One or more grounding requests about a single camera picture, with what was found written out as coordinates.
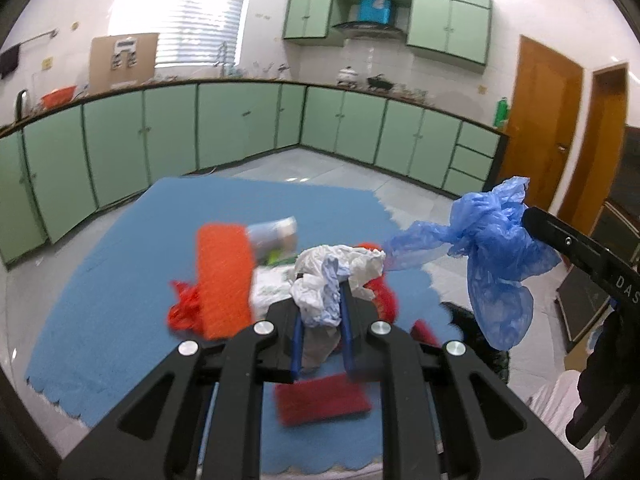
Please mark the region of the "red scouring pad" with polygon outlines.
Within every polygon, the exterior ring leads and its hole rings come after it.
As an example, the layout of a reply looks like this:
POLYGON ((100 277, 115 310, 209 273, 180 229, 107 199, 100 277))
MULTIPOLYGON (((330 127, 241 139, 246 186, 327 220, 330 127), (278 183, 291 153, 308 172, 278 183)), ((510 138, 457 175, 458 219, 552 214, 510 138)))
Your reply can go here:
POLYGON ((279 422, 285 427, 367 414, 372 408, 363 386, 345 374, 276 385, 273 396, 279 422))
POLYGON ((388 286, 385 275, 368 281, 364 288, 373 294, 372 302, 378 310, 378 317, 394 324, 398 315, 398 301, 393 289, 388 286))

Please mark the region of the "white plastic bag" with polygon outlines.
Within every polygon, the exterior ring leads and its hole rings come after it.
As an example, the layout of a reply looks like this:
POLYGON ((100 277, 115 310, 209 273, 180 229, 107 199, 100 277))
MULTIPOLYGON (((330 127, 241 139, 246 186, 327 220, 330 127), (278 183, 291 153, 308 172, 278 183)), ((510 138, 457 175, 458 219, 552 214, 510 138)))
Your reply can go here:
POLYGON ((341 324, 341 284, 352 296, 372 301, 366 285, 380 278, 386 255, 382 250, 347 245, 320 245, 301 252, 294 264, 290 294, 306 327, 341 324))

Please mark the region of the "green white snack bag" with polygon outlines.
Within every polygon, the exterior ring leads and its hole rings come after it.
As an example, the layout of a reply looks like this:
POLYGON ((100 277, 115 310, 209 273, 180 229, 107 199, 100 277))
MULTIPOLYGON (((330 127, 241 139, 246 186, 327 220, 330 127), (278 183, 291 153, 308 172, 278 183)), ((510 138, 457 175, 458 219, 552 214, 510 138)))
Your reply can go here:
POLYGON ((248 300, 254 321, 265 318, 272 304, 291 297, 296 259, 296 255, 270 252, 266 260, 256 266, 248 300))

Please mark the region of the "blue plastic bag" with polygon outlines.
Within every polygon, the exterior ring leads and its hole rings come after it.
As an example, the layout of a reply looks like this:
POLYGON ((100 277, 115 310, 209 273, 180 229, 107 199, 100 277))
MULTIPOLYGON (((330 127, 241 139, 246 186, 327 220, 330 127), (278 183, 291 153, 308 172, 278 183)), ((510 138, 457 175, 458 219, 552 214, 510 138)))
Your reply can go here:
POLYGON ((552 270, 561 258, 523 226, 529 180, 512 177, 488 192, 455 200, 449 223, 416 221, 383 243, 385 269, 420 268, 443 255, 465 257, 471 307, 488 344, 508 351, 533 319, 534 298, 523 282, 552 270))

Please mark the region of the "blue white paper cup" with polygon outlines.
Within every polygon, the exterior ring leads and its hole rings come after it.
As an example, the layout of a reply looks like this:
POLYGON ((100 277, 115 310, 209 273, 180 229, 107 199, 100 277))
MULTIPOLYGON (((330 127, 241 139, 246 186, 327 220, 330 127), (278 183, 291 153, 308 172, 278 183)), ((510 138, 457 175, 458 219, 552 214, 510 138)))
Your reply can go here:
POLYGON ((297 247, 297 221, 294 217, 250 224, 246 234, 257 260, 265 260, 273 252, 292 254, 297 247))

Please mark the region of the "orange spiky pad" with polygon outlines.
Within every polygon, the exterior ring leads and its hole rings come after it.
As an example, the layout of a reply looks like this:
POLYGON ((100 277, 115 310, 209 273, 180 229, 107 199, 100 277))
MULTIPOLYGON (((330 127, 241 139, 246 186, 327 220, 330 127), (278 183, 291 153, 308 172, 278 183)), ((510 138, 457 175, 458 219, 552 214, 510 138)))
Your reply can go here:
POLYGON ((240 224, 207 223, 196 240, 203 337, 231 338, 253 321, 250 285, 255 260, 246 229, 240 224))

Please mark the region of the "black glass cabinet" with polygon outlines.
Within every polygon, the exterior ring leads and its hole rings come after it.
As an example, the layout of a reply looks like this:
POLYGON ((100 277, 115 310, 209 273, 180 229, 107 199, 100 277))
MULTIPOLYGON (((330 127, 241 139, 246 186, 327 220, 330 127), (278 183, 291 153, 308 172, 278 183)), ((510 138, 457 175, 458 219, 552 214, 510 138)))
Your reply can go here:
MULTIPOLYGON (((590 236, 631 266, 639 261, 639 205, 639 128, 628 126, 610 196, 590 236)), ((585 272, 571 266, 556 290, 555 304, 565 350, 571 352, 608 308, 608 295, 585 272)))

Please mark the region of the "red plastic bag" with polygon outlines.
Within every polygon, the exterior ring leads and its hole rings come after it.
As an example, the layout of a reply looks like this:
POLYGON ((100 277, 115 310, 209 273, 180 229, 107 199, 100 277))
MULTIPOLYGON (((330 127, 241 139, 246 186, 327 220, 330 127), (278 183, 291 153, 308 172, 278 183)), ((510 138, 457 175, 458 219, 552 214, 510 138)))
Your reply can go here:
POLYGON ((198 286, 182 281, 171 281, 177 302, 169 309, 167 325, 176 332, 203 333, 200 294, 198 286))

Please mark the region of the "green bottle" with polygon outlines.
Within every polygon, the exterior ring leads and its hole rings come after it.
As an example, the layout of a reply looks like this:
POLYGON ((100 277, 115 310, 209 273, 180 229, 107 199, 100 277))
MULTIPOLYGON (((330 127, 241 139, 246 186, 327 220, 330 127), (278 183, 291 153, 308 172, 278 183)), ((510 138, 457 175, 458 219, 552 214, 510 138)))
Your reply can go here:
POLYGON ((502 130, 506 126, 506 122, 509 118, 510 106, 508 99, 504 96, 501 98, 496 107, 494 127, 498 130, 502 130))

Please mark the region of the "black wok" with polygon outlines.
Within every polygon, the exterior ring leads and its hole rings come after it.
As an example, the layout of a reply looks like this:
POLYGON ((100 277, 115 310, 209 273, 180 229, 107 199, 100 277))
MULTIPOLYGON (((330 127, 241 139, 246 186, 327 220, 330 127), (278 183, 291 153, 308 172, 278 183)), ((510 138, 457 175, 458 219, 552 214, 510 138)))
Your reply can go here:
POLYGON ((383 74, 378 74, 373 77, 367 78, 367 85, 370 91, 375 92, 391 92, 394 88, 394 84, 387 80, 383 74))

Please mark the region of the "sink faucet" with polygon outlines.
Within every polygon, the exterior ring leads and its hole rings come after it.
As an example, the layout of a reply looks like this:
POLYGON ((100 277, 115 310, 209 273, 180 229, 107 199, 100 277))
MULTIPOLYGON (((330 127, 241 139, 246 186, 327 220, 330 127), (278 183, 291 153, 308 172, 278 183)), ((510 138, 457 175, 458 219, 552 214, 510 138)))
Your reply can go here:
POLYGON ((223 41, 217 49, 216 60, 214 63, 218 78, 224 78, 227 75, 228 53, 228 44, 223 41))

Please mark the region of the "cardboard box on counter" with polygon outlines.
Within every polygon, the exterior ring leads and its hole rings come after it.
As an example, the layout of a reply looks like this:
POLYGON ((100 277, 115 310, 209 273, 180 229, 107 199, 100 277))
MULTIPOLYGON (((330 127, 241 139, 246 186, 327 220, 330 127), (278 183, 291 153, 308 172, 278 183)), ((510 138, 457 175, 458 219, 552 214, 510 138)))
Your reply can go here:
POLYGON ((89 56, 89 93, 143 84, 155 75, 158 32, 96 37, 89 56))

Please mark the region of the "red basin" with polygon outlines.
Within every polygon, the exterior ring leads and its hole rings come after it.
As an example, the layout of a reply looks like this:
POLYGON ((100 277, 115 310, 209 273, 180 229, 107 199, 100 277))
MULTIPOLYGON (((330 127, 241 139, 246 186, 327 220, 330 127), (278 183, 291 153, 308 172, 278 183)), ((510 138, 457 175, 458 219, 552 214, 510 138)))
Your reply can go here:
POLYGON ((52 110, 52 108, 72 102, 75 91, 76 86, 54 89, 41 98, 42 107, 45 110, 52 110))

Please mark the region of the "window blinds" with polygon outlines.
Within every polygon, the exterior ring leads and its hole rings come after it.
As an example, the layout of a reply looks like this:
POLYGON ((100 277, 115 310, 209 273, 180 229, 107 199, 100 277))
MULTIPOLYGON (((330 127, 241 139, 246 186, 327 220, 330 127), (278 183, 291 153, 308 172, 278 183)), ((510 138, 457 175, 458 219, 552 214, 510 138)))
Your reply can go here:
POLYGON ((111 36, 158 32, 155 64, 212 65, 220 44, 235 60, 244 0, 114 0, 108 11, 111 36))

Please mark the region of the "electric kettle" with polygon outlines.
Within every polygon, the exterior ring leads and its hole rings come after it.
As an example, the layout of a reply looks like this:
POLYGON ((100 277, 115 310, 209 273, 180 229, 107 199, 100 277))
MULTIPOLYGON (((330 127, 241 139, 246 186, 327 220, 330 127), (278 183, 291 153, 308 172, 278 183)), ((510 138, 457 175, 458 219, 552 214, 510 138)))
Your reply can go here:
POLYGON ((29 116, 30 101, 29 91, 27 89, 17 92, 14 102, 14 122, 21 122, 29 116))

